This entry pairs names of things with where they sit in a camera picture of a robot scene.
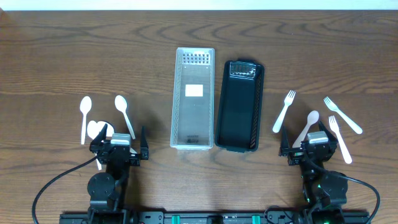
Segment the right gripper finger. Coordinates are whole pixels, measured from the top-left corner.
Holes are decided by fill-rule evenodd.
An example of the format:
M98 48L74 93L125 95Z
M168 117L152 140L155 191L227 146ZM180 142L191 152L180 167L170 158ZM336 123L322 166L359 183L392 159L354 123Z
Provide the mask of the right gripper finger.
M318 122L318 127L319 127L320 131L324 131L325 132L328 140L332 144L337 145L337 143L338 143L337 138L325 127L325 125L321 121Z
M290 152L290 146L289 146L289 140L287 137L287 131L285 126L281 127L281 142L280 142L280 149L279 149L279 155L280 156L286 156Z

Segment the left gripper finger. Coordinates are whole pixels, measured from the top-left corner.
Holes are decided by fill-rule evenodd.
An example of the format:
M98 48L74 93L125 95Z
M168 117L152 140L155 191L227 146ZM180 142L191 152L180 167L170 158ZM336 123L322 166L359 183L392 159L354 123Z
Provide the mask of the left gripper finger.
M106 139L107 128L107 124L102 125L101 129L99 128L98 124L90 125L90 138L92 138L90 143L91 146L98 146L103 140Z
M146 129L144 126L141 128L141 140L140 140L140 150L141 151L148 151L149 146L146 139Z

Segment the white plastic fork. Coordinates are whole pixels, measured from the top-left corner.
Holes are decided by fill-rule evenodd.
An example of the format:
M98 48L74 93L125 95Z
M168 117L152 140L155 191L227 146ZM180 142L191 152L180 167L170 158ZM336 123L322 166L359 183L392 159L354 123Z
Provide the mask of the white plastic fork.
M334 116L329 116L328 122L329 122L330 129L336 134L336 138L340 145L340 150L341 150L344 161L347 164L351 164L353 162L353 160L349 153L348 148L346 147L343 137L340 133L340 129L339 129L338 123L336 122L336 118Z
M273 127L272 127L272 131L274 133L278 133L282 127L282 123L284 121L285 118L285 114L287 112L287 109L289 108L289 106L293 103L294 98L295 98L296 92L294 90L290 90L288 92L288 94L286 95L285 99L284 99L284 106L281 110L281 112L279 113Z

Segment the mint green plastic fork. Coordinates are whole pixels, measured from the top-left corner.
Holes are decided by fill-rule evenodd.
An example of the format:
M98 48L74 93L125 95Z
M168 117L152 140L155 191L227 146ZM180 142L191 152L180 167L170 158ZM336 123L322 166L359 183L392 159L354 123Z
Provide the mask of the mint green plastic fork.
M324 103L326 104L327 108L331 111L334 111L336 113L338 113L341 118L351 127L351 129L356 133L356 134L362 134L363 130L362 128L357 125L351 118L349 118L347 115L344 114L344 112L342 112L339 107L330 100L330 98L328 96L326 96L323 99Z

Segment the black plastic basket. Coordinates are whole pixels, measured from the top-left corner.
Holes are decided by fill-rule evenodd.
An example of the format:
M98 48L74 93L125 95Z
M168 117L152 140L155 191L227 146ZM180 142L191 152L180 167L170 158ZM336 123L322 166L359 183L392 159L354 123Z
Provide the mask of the black plastic basket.
M254 60L224 65L215 144L233 152L259 147L265 68Z

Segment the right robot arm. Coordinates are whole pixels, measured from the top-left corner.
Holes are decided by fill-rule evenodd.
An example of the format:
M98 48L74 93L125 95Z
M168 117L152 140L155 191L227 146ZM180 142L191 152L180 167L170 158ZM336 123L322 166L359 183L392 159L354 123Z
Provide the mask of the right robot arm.
M289 145L287 130L282 128L279 156L286 157L288 165L299 166L303 196L308 205L292 214L292 223L344 223L341 206L347 202L348 181L339 172L324 171L323 163L331 159L338 140L320 121L319 131L298 147Z

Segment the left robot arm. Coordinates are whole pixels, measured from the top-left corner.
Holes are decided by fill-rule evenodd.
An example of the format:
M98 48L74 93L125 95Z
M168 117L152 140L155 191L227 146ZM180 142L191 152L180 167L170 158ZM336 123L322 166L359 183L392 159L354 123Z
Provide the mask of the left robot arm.
M113 134L106 138L107 125L90 143L90 151L96 154L104 172L95 174L88 182L90 207L87 223L126 224L131 221L131 212L124 208L124 198L131 166L139 166L148 160L149 146L145 128L141 129L140 152L131 152L131 135Z

